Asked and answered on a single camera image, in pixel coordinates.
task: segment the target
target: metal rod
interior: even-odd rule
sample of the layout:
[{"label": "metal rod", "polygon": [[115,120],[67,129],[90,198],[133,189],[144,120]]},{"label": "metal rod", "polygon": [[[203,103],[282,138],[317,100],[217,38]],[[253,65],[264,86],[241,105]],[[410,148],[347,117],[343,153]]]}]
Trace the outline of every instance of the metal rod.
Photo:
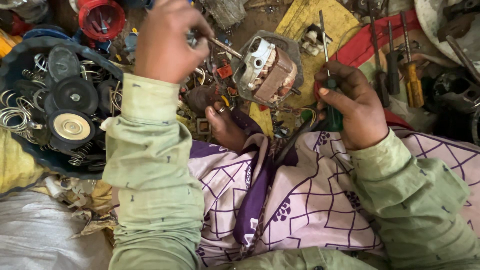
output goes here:
[{"label": "metal rod", "polygon": [[390,45],[390,51],[393,51],[392,23],[390,21],[388,21],[388,43]]},{"label": "metal rod", "polygon": [[374,11],[374,5],[373,5],[373,0],[368,1],[368,11],[370,13],[370,27],[372,30],[372,43],[373,43],[373,49],[375,50],[375,65],[377,66],[377,70],[380,70],[382,68],[380,64],[380,55],[378,53],[378,43],[377,43],[377,32],[375,30],[375,18],[373,17],[373,11]]},{"label": "metal rod", "polygon": [[238,59],[241,59],[242,58],[242,55],[239,54],[236,50],[230,48],[229,46],[223,44],[220,40],[216,39],[216,38],[213,38],[213,37],[209,37],[208,38],[208,41],[212,42],[213,44],[219,46],[220,48],[226,50],[229,54],[231,54],[232,56],[238,58]]},{"label": "metal rod", "polygon": [[450,47],[452,47],[452,50],[454,51],[454,53],[457,55],[457,57],[460,59],[463,65],[466,67],[466,69],[470,71],[470,73],[475,78],[477,83],[480,84],[480,73],[477,71],[472,61],[462,51],[462,48],[460,48],[458,42],[452,36],[446,36],[446,40],[450,45]]},{"label": "metal rod", "polygon": [[405,49],[407,50],[407,60],[408,62],[412,62],[412,55],[410,53],[410,43],[408,41],[408,31],[407,31],[407,18],[405,17],[405,12],[400,12],[400,16],[402,17],[402,25],[403,25],[403,35],[405,36]]},{"label": "metal rod", "polygon": [[[324,44],[324,53],[325,53],[325,63],[328,62],[328,51],[327,51],[327,37],[325,34],[325,25],[324,25],[324,13],[320,10],[318,12],[320,17],[320,29],[322,30],[322,41]],[[327,69],[327,76],[330,78],[330,71]]]}]

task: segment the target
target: person's left hand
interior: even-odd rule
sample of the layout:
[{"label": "person's left hand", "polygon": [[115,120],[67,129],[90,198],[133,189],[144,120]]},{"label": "person's left hand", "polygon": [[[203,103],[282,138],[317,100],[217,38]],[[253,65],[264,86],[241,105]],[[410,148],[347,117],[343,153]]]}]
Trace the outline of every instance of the person's left hand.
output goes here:
[{"label": "person's left hand", "polygon": [[[187,43],[189,29],[204,37],[195,48]],[[214,32],[202,14],[187,0],[156,0],[137,41],[135,75],[180,83],[209,54],[207,39]]]}]

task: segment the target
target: screwdriver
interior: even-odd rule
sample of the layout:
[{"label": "screwdriver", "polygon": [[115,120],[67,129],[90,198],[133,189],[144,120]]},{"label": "screwdriver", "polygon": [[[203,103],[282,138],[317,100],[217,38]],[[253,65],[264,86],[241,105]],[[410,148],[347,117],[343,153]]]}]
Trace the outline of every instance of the screwdriver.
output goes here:
[{"label": "screwdriver", "polygon": [[411,108],[420,108],[423,106],[423,93],[421,89],[421,82],[417,77],[417,66],[412,62],[412,55],[410,53],[410,44],[408,42],[407,19],[405,12],[400,12],[402,17],[403,32],[405,35],[405,49],[407,49],[407,63],[405,68],[407,70],[407,96],[408,106]]},{"label": "screwdriver", "polygon": [[377,72],[375,73],[375,82],[376,82],[376,92],[382,106],[387,108],[390,106],[390,99],[388,96],[388,90],[386,87],[387,83],[387,73],[382,70],[382,65],[380,64],[380,53],[378,52],[378,41],[377,41],[377,32],[375,30],[375,17],[373,16],[373,12],[376,9],[374,1],[368,1],[368,9],[370,12],[370,26],[372,31],[372,43],[373,43],[373,50],[375,51],[375,66],[377,68]]},{"label": "screwdriver", "polygon": [[[328,51],[327,51],[327,42],[325,34],[325,25],[324,25],[324,15],[322,11],[319,12],[320,15],[320,28],[322,29],[322,40],[324,44],[324,53],[325,53],[325,63],[328,62]],[[324,82],[324,88],[331,89],[336,91],[337,85],[336,81],[330,77],[330,71],[327,69],[327,80]],[[343,115],[335,109],[332,105],[327,104],[327,121],[328,125],[326,131],[329,132],[340,132],[343,130]]]},{"label": "screwdriver", "polygon": [[390,52],[385,55],[388,69],[388,93],[390,95],[400,94],[400,79],[398,78],[398,51],[393,47],[392,23],[388,21],[388,38]]}]

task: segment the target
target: black-handled screwdriver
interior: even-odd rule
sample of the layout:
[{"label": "black-handled screwdriver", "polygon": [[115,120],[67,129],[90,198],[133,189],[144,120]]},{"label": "black-handled screwdriver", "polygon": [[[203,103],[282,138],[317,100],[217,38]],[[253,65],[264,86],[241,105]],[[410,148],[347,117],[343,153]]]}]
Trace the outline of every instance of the black-handled screwdriver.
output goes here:
[{"label": "black-handled screwdriver", "polygon": [[385,56],[387,58],[388,69],[388,93],[390,95],[400,94],[400,79],[398,78],[398,51],[393,47],[392,23],[388,21],[388,38],[390,52]]}]

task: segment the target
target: hand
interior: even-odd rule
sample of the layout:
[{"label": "hand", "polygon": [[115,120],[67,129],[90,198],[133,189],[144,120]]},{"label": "hand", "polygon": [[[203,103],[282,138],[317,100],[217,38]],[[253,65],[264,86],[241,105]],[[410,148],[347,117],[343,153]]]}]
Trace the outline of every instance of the hand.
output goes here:
[{"label": "hand", "polygon": [[[340,136],[345,148],[360,150],[378,144],[388,135],[388,127],[380,99],[365,75],[357,68],[329,61],[315,74],[315,80],[326,80],[326,69],[334,79],[339,78],[336,81],[344,95],[320,88],[319,96],[343,114],[344,130]],[[321,110],[324,106],[319,102],[317,108]]]},{"label": "hand", "polygon": [[[195,48],[187,44],[189,29],[204,36]],[[208,56],[205,37],[213,36],[202,14],[187,0],[157,0],[140,28],[135,75],[180,83]]]}]

